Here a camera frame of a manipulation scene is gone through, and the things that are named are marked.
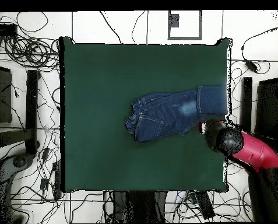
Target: green table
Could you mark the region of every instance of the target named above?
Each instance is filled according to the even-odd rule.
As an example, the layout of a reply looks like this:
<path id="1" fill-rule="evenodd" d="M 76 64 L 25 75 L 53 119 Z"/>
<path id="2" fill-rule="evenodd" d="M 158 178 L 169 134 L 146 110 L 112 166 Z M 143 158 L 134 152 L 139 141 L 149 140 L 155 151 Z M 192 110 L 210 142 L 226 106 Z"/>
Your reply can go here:
<path id="1" fill-rule="evenodd" d="M 229 44 L 227 38 L 213 46 L 63 38 L 65 190 L 225 190 L 224 157 L 206 146 L 196 127 L 184 136 L 136 143 L 124 121 L 131 102 L 148 93 L 227 87 Z"/>

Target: black border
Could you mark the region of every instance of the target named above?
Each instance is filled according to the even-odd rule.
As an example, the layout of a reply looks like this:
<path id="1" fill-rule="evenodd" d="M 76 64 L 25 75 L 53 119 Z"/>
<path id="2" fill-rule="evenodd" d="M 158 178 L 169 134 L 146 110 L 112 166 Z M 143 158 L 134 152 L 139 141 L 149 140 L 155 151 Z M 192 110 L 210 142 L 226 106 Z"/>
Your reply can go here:
<path id="1" fill-rule="evenodd" d="M 64 68 L 64 39 L 61 36 L 59 38 L 59 68 L 60 68 L 60 153 L 61 153 L 61 167 L 60 169 L 60 190 L 63 193 L 65 191 L 65 68 Z"/>

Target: jeans pocket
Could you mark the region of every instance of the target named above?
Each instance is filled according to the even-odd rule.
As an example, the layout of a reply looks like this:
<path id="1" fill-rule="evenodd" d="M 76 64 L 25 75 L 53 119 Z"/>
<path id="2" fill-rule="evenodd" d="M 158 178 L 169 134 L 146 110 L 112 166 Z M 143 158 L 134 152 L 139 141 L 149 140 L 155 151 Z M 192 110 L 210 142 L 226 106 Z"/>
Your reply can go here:
<path id="1" fill-rule="evenodd" d="M 153 141 L 160 136 L 164 121 L 149 115 L 140 114 L 136 126 L 136 142 Z"/>

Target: black cable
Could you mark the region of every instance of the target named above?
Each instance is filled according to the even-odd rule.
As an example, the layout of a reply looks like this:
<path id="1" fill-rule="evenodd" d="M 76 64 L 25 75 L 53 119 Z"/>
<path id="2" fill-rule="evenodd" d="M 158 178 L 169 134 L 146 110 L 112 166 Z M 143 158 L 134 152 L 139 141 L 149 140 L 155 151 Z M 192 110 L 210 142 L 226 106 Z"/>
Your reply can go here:
<path id="1" fill-rule="evenodd" d="M 120 37 L 117 35 L 117 33 L 114 31 L 114 29 L 110 26 L 110 24 L 108 24 L 108 21 L 107 21 L 107 19 L 105 18 L 105 16 L 104 16 L 104 14 L 102 13 L 102 11 L 99 11 L 99 12 L 100 12 L 101 15 L 103 16 L 103 18 L 104 18 L 106 24 L 109 26 L 109 28 L 110 28 L 110 29 L 114 32 L 114 34 L 116 34 L 116 36 L 118 37 L 120 44 L 122 44 L 122 42 L 121 42 L 121 40 L 120 40 Z"/>
<path id="2" fill-rule="evenodd" d="M 47 18 L 47 16 L 45 15 L 44 12 L 41 12 L 41 13 L 44 15 L 44 17 L 46 18 L 47 22 L 44 24 L 43 27 L 41 27 L 41 28 L 39 28 L 39 29 L 37 29 L 37 30 L 35 30 L 35 31 L 26 30 L 26 29 L 22 28 L 21 25 L 19 25 L 19 20 L 18 20 L 18 18 L 19 18 L 19 15 L 21 14 L 21 12 L 19 12 L 19 13 L 16 15 L 16 23 L 17 23 L 17 25 L 20 27 L 21 30 L 24 30 L 25 32 L 28 32 L 28 33 L 35 33 L 35 32 L 37 32 L 37 31 L 40 31 L 41 29 L 43 29 L 43 28 L 48 24 L 48 18 Z"/>
<path id="3" fill-rule="evenodd" d="M 142 13 L 142 14 L 140 14 L 140 16 L 137 18 L 137 20 L 136 20 L 136 23 L 138 22 L 138 20 L 140 19 L 140 17 L 145 13 L 146 11 L 144 10 L 144 12 Z M 132 40 L 133 40 L 133 42 L 135 43 L 135 40 L 133 39 L 133 31 L 134 31 L 134 29 L 135 29 L 135 27 L 136 27 L 136 23 L 135 23 L 135 25 L 133 26 L 133 29 L 132 29 Z"/>
<path id="4" fill-rule="evenodd" d="M 87 194 L 87 195 L 85 196 L 83 202 L 82 202 L 77 208 L 75 208 L 75 209 L 72 211 L 71 223 L 73 222 L 73 213 L 74 213 L 76 210 L 78 210 L 80 207 L 82 207 L 82 205 L 86 202 L 86 199 L 87 199 L 88 196 L 92 196 L 92 195 L 94 195 L 94 196 L 101 196 L 101 195 L 103 195 L 103 193 L 101 193 L 101 194 L 94 194 L 94 193 Z"/>
<path id="5" fill-rule="evenodd" d="M 241 47 L 241 54 L 242 54 L 242 57 L 244 58 L 244 60 L 247 60 L 247 59 L 244 57 L 244 45 L 245 45 L 245 43 L 246 43 L 247 41 L 249 41 L 250 39 L 255 38 L 255 37 L 257 37 L 257 36 L 260 36 L 260 35 L 262 35 L 262 34 L 264 34 L 264 33 L 272 32 L 272 31 L 277 30 L 277 29 L 278 29 L 278 27 L 274 27 L 274 28 L 272 28 L 272 29 L 268 29 L 267 31 L 264 31 L 264 32 L 262 32 L 262 33 L 259 33 L 259 34 L 257 34 L 257 35 L 254 35 L 254 36 L 248 38 L 248 39 L 244 42 L 244 44 L 242 45 L 242 47 Z"/>
<path id="6" fill-rule="evenodd" d="M 248 193 L 249 193 L 249 191 L 247 191 L 247 192 L 242 196 L 242 207 L 243 207 L 243 209 L 244 209 L 244 214 L 247 216 L 247 218 L 248 218 L 251 222 L 253 222 L 253 220 L 248 216 L 247 210 L 245 209 L 244 198 L 245 198 L 245 196 L 246 196 Z"/>
<path id="7" fill-rule="evenodd" d="M 52 100 L 53 100 L 53 102 L 55 102 L 56 104 L 60 104 L 60 102 L 55 101 L 55 98 L 54 98 L 54 93 L 55 93 L 58 89 L 60 89 L 60 87 L 56 88 L 56 89 L 53 91 L 53 93 L 52 93 Z"/>
<path id="8" fill-rule="evenodd" d="M 30 215 L 29 215 L 29 213 L 27 213 L 27 212 L 25 212 L 25 211 L 20 211 L 20 210 L 18 210 L 18 209 L 14 209 L 14 207 L 12 207 L 12 206 L 11 206 L 11 208 L 12 208 L 14 211 L 17 211 L 17 212 L 20 212 L 20 213 L 26 214 L 26 215 L 28 216 L 28 219 L 27 219 L 27 221 L 26 221 L 26 223 L 25 223 L 25 224 L 27 224 L 27 223 L 28 223 L 28 221 L 29 221 L 29 219 L 30 219 Z"/>

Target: jeans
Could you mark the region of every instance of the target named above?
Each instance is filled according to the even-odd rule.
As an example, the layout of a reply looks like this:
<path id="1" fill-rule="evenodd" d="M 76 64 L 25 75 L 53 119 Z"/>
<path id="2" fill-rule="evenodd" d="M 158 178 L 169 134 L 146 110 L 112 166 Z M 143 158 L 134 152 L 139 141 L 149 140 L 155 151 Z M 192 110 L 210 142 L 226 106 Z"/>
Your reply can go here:
<path id="1" fill-rule="evenodd" d="M 151 93 L 132 102 L 133 114 L 124 122 L 136 142 L 172 134 L 184 135 L 200 121 L 227 114 L 225 85 L 198 86 L 180 93 Z"/>

